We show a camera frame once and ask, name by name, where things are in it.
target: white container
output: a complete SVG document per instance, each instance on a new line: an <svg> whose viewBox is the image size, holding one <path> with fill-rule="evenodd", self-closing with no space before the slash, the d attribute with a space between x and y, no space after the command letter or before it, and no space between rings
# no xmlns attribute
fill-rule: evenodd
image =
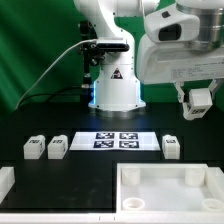
<svg viewBox="0 0 224 224"><path fill-rule="evenodd" d="M203 186L205 182L205 169L203 168L187 168L185 174L185 183L191 187Z"/></svg>
<svg viewBox="0 0 224 224"><path fill-rule="evenodd" d="M122 184L126 186L137 186L141 180L141 170L137 166L127 166L122 168Z"/></svg>
<svg viewBox="0 0 224 224"><path fill-rule="evenodd" d="M127 198L122 203L125 211L140 211L145 207L145 202L140 198Z"/></svg>
<svg viewBox="0 0 224 224"><path fill-rule="evenodd" d="M214 198L207 198L202 201L202 210L208 212L224 212L224 202Z"/></svg>

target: white tray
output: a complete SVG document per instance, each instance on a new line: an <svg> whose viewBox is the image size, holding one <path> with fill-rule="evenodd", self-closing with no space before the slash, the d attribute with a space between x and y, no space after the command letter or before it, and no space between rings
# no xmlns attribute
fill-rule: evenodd
<svg viewBox="0 0 224 224"><path fill-rule="evenodd" d="M122 184L122 168L140 168L137 186ZM205 184L192 187L185 183L186 168L205 169ZM122 203L127 198L139 198L145 202L140 211L127 211ZM202 201L214 198L224 201L224 174L219 168L207 165L185 164L118 164L117 167L117 213L189 212L209 213L202 210Z"/></svg>

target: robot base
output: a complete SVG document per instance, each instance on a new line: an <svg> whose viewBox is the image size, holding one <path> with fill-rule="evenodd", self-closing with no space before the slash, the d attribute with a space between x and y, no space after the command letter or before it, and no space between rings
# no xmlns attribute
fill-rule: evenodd
<svg viewBox="0 0 224 224"><path fill-rule="evenodd" d="M89 110L91 114L95 114L101 117L121 118L121 119L132 118L137 115L142 115L145 113L145 107L139 107L137 109L129 110L129 111L107 111L107 110L100 110L98 108L91 108L91 107L89 107Z"/></svg>

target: white plastic block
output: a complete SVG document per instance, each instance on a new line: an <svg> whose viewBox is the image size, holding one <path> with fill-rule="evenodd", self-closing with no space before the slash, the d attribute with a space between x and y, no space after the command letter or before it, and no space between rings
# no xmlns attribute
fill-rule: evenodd
<svg viewBox="0 0 224 224"><path fill-rule="evenodd" d="M189 105L184 110L187 120L202 118L212 106L212 98L209 88L192 89L189 93Z"/></svg>
<svg viewBox="0 0 224 224"><path fill-rule="evenodd" d="M55 136L48 145L48 159L63 159L68 150L68 138L65 135Z"/></svg>
<svg viewBox="0 0 224 224"><path fill-rule="evenodd" d="M15 183L14 168L3 167L0 170L0 204Z"/></svg>
<svg viewBox="0 0 224 224"><path fill-rule="evenodd" d="M43 135L32 136L23 149L24 159L39 159L45 150L45 137Z"/></svg>
<svg viewBox="0 0 224 224"><path fill-rule="evenodd" d="M180 159L180 144L177 137L163 136L162 149L165 159Z"/></svg>

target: warning label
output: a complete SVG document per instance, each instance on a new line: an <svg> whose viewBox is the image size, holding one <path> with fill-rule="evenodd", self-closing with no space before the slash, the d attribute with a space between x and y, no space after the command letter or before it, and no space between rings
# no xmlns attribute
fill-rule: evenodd
<svg viewBox="0 0 224 224"><path fill-rule="evenodd" d="M113 75L111 76L111 79L123 79L118 68L116 68L116 70L114 71Z"/></svg>

